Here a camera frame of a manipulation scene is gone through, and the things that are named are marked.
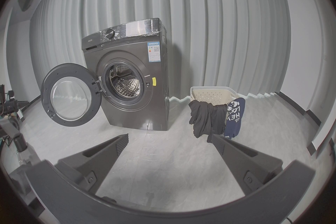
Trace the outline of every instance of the curtain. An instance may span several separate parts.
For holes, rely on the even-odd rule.
[[[39,86],[54,66],[85,66],[81,39],[110,26],[159,17],[169,37],[170,95],[229,86],[279,91],[290,53],[287,0],[42,0],[30,27]]]

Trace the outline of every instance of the laundry basket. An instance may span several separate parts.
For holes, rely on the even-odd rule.
[[[229,87],[191,87],[190,99],[200,102],[212,103],[213,105],[228,104],[240,96]]]

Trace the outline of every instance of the energy label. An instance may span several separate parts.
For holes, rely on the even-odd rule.
[[[161,62],[160,42],[147,42],[149,62]]]

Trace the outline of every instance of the floor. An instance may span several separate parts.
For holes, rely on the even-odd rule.
[[[317,159],[307,145],[318,126],[277,95],[249,95],[235,141],[283,160],[307,164],[317,173],[292,220],[307,207],[329,175],[333,161],[326,149]],[[109,125],[102,109],[88,123],[64,127],[53,122],[40,102],[25,112],[22,133],[41,159],[58,159],[129,133],[129,144],[97,192],[117,203],[153,211],[193,211],[234,201],[244,194],[207,136],[195,138],[189,125],[189,98],[171,98],[169,130],[144,131]],[[4,147],[7,172],[17,166],[15,147]]]

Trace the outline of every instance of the washing machine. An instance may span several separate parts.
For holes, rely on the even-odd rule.
[[[102,107],[111,125],[167,130],[167,32],[158,18],[110,27],[82,39],[87,68],[65,63],[41,86],[48,116],[64,126],[90,121]]]

